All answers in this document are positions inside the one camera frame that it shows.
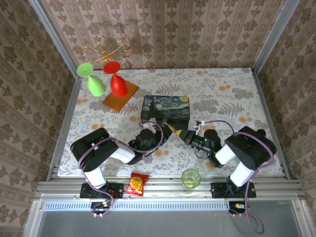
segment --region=purple cable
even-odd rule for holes
[[[235,133],[233,126],[231,126],[231,124],[230,124],[229,122],[225,121],[225,120],[207,121],[207,122],[205,122],[205,124],[207,124],[207,123],[213,123],[213,122],[224,122],[224,123],[226,123],[226,124],[231,128],[231,130],[233,131],[233,133]]]
[[[109,194],[109,193],[106,192],[106,191],[103,191],[103,190],[100,190],[100,189],[95,188],[95,187],[90,183],[90,181],[88,180],[88,177],[86,176],[86,174],[84,173],[84,171],[83,171],[83,169],[82,169],[82,167],[81,167],[81,163],[82,163],[83,159],[84,159],[94,148],[96,148],[97,146],[101,145],[102,143],[105,143],[105,142],[110,141],[110,140],[113,140],[113,141],[115,141],[115,142],[118,142],[118,143],[120,143],[120,144],[122,144],[122,145],[124,145],[124,146],[126,146],[126,147],[128,147],[128,148],[130,148],[131,150],[136,151],[136,152],[139,152],[139,153],[147,153],[147,152],[155,151],[155,150],[161,145],[161,143],[162,143],[162,141],[163,141],[163,130],[162,130],[162,128],[159,126],[159,124],[157,124],[156,122],[153,122],[153,121],[147,121],[147,120],[145,121],[145,120],[142,120],[142,121],[139,122],[139,125],[140,125],[141,127],[143,127],[143,123],[148,123],[148,122],[153,123],[154,125],[156,125],[156,126],[159,128],[159,130],[161,131],[161,139],[160,139],[158,145],[155,146],[154,148],[152,148],[152,149],[150,149],[150,150],[147,150],[147,151],[141,151],[141,150],[137,150],[137,149],[135,149],[135,148],[130,147],[129,145],[125,144],[124,142],[122,142],[122,141],[120,141],[120,140],[118,140],[118,139],[115,139],[115,138],[113,138],[113,137],[109,137],[109,138],[105,138],[105,139],[99,141],[97,144],[95,144],[94,146],[90,147],[90,148],[81,156],[81,158],[78,160],[78,168],[82,171],[82,174],[83,174],[83,176],[85,177],[86,181],[88,182],[89,186],[90,186],[93,190],[95,190],[95,191],[97,191],[97,192],[106,194],[106,195],[109,196],[110,199],[111,199],[110,207],[103,213],[103,215],[106,215],[106,214],[110,211],[110,209],[113,207],[114,199],[113,199],[113,197],[112,197],[111,194]]]
[[[255,136],[253,136],[253,135],[251,135],[251,134],[249,134],[249,133],[246,133],[246,132],[236,132],[235,134],[240,134],[240,135],[244,135],[244,136],[247,136],[247,137],[252,138],[252,139],[255,140],[256,142],[258,142],[260,145],[262,145],[262,146],[268,151],[269,155],[271,156],[271,160],[270,160],[267,164],[260,166],[260,167],[250,176],[250,178],[249,178],[249,180],[248,180],[248,182],[247,182],[246,193],[245,193],[245,210],[246,210],[246,216],[247,216],[248,222],[249,222],[250,226],[253,228],[253,230],[254,230],[257,234],[262,235],[262,234],[265,232],[265,226],[263,225],[263,222],[260,220],[260,218],[259,218],[258,216],[254,215],[254,214],[252,214],[252,213],[248,213],[248,202],[247,202],[247,200],[248,200],[249,185],[250,185],[250,180],[253,179],[253,177],[256,176],[256,174],[259,172],[259,170],[260,170],[261,168],[265,168],[265,167],[268,167],[269,165],[271,165],[271,164],[274,162],[275,158],[274,158],[274,156],[273,156],[273,153],[272,153],[271,149],[270,149],[266,144],[264,144],[261,140],[259,140],[258,138],[256,138]],[[252,222],[251,222],[251,220],[250,220],[250,216],[253,217],[254,219],[257,219],[257,220],[260,222],[260,224],[261,224],[261,226],[262,226],[262,231],[261,231],[261,232],[259,232],[259,231],[257,231],[257,230],[255,229],[255,227],[253,226],[253,224],[252,224]]]

